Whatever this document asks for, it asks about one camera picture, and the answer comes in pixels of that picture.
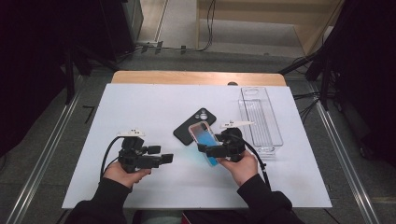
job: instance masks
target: person's right hand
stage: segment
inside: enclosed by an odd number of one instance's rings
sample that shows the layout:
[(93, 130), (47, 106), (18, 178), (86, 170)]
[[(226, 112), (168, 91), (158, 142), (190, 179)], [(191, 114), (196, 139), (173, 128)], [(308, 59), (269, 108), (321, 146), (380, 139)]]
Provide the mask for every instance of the person's right hand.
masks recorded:
[(245, 150), (241, 156), (242, 160), (238, 162), (229, 161), (224, 158), (217, 158), (218, 162), (231, 172), (233, 180), (235, 180), (239, 187), (258, 173), (256, 158), (247, 150)]

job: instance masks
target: white tabletop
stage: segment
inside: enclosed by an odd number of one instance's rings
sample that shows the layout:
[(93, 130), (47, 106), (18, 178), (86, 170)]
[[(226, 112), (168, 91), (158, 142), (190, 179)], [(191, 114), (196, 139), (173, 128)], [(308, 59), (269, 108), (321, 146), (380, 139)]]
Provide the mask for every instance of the white tabletop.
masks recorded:
[[(118, 132), (139, 129), (144, 146), (162, 146), (174, 153), (170, 164), (134, 185), (124, 207), (136, 209), (246, 208), (237, 185), (221, 165), (210, 167), (194, 143), (184, 146), (173, 130), (199, 108), (212, 112), (221, 123), (240, 120), (237, 86), (107, 84), (78, 165), (64, 199), (73, 208), (95, 193), (105, 151)], [(331, 207), (312, 148), (289, 87), (266, 87), (284, 145), (267, 163), (272, 190), (281, 190), (294, 207)], [(122, 139), (114, 144), (107, 162), (118, 156)]]

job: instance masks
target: transparent tray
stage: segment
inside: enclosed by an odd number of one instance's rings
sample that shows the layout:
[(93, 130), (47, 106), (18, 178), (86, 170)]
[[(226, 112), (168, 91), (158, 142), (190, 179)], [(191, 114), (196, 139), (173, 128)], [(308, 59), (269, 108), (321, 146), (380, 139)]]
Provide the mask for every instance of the transparent tray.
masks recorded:
[(244, 126), (246, 141), (261, 157), (274, 156), (283, 140), (267, 90), (264, 87), (241, 88), (238, 103), (242, 120), (254, 122)]

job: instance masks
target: black sleeve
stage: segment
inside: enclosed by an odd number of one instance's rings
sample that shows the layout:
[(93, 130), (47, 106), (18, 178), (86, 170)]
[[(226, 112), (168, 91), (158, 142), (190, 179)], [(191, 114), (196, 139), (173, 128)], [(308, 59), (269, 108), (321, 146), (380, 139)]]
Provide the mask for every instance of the black sleeve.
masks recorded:
[(79, 202), (65, 223), (126, 223), (122, 207), (130, 192), (122, 184), (102, 178), (93, 198)]
[(282, 192), (269, 190), (259, 175), (237, 192), (248, 205), (251, 223), (303, 223), (291, 212), (291, 201)]

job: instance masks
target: smartphone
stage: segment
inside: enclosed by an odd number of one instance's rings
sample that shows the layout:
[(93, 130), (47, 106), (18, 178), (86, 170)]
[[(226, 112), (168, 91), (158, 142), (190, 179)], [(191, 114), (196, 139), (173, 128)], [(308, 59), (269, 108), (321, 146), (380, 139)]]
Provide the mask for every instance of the smartphone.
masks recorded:
[[(191, 134), (192, 139), (197, 144), (199, 143), (199, 144), (207, 145), (209, 147), (220, 145), (218, 139), (213, 134), (209, 124), (206, 121), (200, 121), (198, 123), (192, 124), (189, 127), (189, 132)], [(207, 157), (206, 153), (204, 152), (203, 154), (210, 166), (215, 166), (218, 164), (215, 158)]]
[(209, 125), (211, 125), (216, 121), (216, 116), (210, 113), (206, 108), (201, 108), (197, 112), (193, 113), (174, 130), (174, 136), (185, 146), (188, 146), (193, 142), (193, 139), (189, 133), (189, 127), (190, 125), (200, 121), (206, 121)]

